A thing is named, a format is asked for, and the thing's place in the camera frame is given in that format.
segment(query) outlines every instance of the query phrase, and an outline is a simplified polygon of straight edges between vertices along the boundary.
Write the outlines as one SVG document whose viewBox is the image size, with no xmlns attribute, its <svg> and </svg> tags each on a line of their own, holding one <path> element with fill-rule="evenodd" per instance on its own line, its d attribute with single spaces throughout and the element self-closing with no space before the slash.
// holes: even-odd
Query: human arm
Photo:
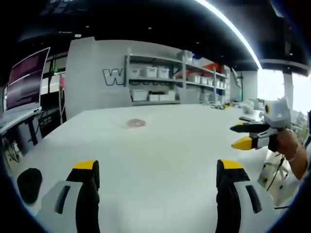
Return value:
<svg viewBox="0 0 311 233">
<path fill-rule="evenodd" d="M 277 142 L 277 151 L 284 154 L 294 175 L 301 180 L 308 166 L 306 149 L 298 143 L 295 134 L 286 129 L 278 132 Z"/>
</svg>

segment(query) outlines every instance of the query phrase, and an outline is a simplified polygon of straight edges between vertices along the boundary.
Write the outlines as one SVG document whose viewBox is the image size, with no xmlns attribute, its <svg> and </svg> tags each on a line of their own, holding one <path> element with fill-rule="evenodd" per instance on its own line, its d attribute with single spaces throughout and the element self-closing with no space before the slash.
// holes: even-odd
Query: monitor screen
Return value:
<svg viewBox="0 0 311 233">
<path fill-rule="evenodd" d="M 49 50 L 38 51 L 13 66 L 7 89 L 7 110 L 39 103 L 41 79 Z"/>
</svg>

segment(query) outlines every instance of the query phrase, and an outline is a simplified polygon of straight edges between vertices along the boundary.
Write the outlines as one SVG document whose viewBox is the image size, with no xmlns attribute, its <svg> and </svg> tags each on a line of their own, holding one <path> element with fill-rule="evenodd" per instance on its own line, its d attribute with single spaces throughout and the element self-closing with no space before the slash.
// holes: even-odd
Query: bracelet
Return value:
<svg viewBox="0 0 311 233">
<path fill-rule="evenodd" d="M 295 153 L 292 155 L 292 157 L 291 157 L 290 159 L 287 159 L 287 158 L 286 158 L 286 160 L 287 160 L 288 162 L 292 162 L 292 161 L 296 158 L 298 148 L 299 148 L 299 143 L 297 143 L 296 151 L 295 151 Z"/>
</svg>

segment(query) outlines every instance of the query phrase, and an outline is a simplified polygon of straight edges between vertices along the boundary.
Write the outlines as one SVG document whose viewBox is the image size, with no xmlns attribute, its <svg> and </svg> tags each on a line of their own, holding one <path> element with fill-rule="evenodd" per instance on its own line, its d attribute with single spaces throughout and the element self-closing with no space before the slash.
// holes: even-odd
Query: black ceiling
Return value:
<svg viewBox="0 0 311 233">
<path fill-rule="evenodd" d="M 10 67 L 39 49 L 68 51 L 75 34 L 97 40 L 147 41 L 191 50 L 214 62 L 234 65 L 251 59 L 241 41 L 214 14 L 195 0 L 50 0 L 11 5 L 2 54 L 1 79 Z M 259 58 L 306 64 L 301 40 L 288 22 L 276 16 L 268 0 L 210 0 L 249 41 Z M 291 53 L 285 54 L 285 41 Z"/>
</svg>

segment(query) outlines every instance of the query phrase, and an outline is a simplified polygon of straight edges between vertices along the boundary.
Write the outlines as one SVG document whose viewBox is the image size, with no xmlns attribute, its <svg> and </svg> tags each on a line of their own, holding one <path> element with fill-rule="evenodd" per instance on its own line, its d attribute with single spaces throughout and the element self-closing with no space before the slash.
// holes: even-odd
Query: ceiling light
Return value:
<svg viewBox="0 0 311 233">
<path fill-rule="evenodd" d="M 244 36 L 241 34 L 241 32 L 233 25 L 233 23 L 231 23 L 230 20 L 227 19 L 227 17 L 223 15 L 223 13 L 221 13 L 216 7 L 214 7 L 213 5 L 208 3 L 207 1 L 205 1 L 205 0 L 196 0 L 196 1 L 198 3 L 200 3 L 201 5 L 205 6 L 207 9 L 209 9 L 218 18 L 220 18 L 235 33 L 235 35 L 238 36 L 238 38 L 242 41 L 242 43 L 245 45 L 245 47 L 247 48 L 247 50 L 249 51 L 249 53 L 253 57 L 258 69 L 262 69 L 262 66 L 261 66 L 255 52 L 253 51 L 252 47 L 249 45 L 249 43 L 244 38 Z"/>
</svg>

